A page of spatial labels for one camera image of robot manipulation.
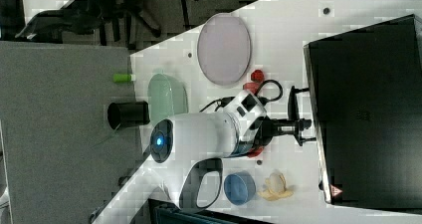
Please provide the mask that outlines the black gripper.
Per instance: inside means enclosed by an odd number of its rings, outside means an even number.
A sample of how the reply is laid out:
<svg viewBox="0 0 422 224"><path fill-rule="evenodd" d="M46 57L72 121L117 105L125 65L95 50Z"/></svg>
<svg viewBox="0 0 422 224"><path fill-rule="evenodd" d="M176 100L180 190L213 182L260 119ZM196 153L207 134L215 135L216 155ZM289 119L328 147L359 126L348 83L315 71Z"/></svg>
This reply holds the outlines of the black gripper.
<svg viewBox="0 0 422 224"><path fill-rule="evenodd" d="M312 124L310 119L305 118L290 120L266 116L255 135L255 144L267 146L275 136L292 135L297 144L302 146L305 142L313 140L311 137L302 136L302 132L309 129Z"/></svg>

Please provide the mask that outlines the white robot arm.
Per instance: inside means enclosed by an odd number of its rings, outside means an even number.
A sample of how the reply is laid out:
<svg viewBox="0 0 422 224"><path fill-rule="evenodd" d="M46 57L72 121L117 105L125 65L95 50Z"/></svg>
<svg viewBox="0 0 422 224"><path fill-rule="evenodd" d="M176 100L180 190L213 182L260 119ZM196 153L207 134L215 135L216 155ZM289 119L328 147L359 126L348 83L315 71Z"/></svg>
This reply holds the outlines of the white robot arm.
<svg viewBox="0 0 422 224"><path fill-rule="evenodd" d="M252 139L240 139L235 119L224 112L182 113L160 121L153 129L149 150L153 170L164 190L180 209L200 211L198 195L206 174L223 176L223 160L259 155L273 137L292 135L299 144L307 140L301 132L312 122L305 118L260 117L250 132Z"/></svg>

